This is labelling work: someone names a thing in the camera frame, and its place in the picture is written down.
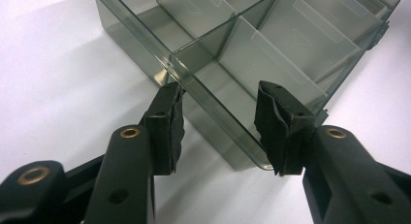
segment plastic organizer box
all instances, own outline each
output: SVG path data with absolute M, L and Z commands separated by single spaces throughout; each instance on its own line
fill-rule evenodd
M 258 83 L 324 106 L 378 43 L 399 0 L 96 0 L 106 31 L 236 170 L 271 170 L 254 126 Z

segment white surface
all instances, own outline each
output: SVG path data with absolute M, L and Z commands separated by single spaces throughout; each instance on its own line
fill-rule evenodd
M 376 160 L 411 174 L 411 0 L 329 104 Z M 100 25 L 94 0 L 0 0 L 0 180 L 37 160 L 104 153 L 157 88 Z M 185 125 L 177 174 L 156 177 L 157 223 L 312 223 L 301 176 L 235 173 Z

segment metal grommet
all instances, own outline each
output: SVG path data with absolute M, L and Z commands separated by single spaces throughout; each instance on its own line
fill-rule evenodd
M 336 139 L 345 139 L 345 137 L 347 137 L 344 132 L 337 129 L 327 129 L 326 133 Z
M 50 172 L 50 169 L 44 166 L 38 166 L 27 170 L 23 173 L 17 180 L 17 182 L 21 185 L 29 185 L 33 183 L 37 183 L 45 178 Z
M 136 137 L 140 133 L 140 130 L 137 128 L 127 128 L 121 131 L 120 136 L 125 139 L 131 139 Z

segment black rubber jaw pad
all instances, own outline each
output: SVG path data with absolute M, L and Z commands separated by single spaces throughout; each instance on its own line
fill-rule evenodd
M 184 136 L 183 94 L 177 82 L 162 86 L 142 119 L 141 124 L 150 133 L 155 176 L 175 172 Z
M 312 114 L 287 89 L 260 81 L 255 125 L 276 174 L 300 175 L 304 146 L 314 130 Z

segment hole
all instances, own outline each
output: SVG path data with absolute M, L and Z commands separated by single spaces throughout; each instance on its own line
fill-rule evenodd
M 42 174 L 41 170 L 36 170 L 33 172 L 28 173 L 27 175 L 24 176 L 25 179 L 35 179 L 36 177 L 40 176 Z
M 128 191 L 125 189 L 117 189 L 109 195 L 109 202 L 118 205 L 124 202 L 128 197 Z
M 344 139 L 345 137 L 347 137 L 344 132 L 337 129 L 327 129 L 326 133 L 336 139 Z
M 140 133 L 140 130 L 137 128 L 128 128 L 121 131 L 120 136 L 125 139 L 131 139 L 136 137 Z
M 387 194 L 385 194 L 383 192 L 374 192 L 374 193 L 371 194 L 371 197 L 375 201 L 377 201 L 379 203 L 382 203 L 382 204 L 385 204 L 385 205 L 390 205 L 393 202 L 393 200 L 390 198 L 390 196 L 388 196 Z
M 41 181 L 43 178 L 47 177 L 50 172 L 49 168 L 44 166 L 38 166 L 27 170 L 23 173 L 17 180 L 21 185 L 29 185 Z

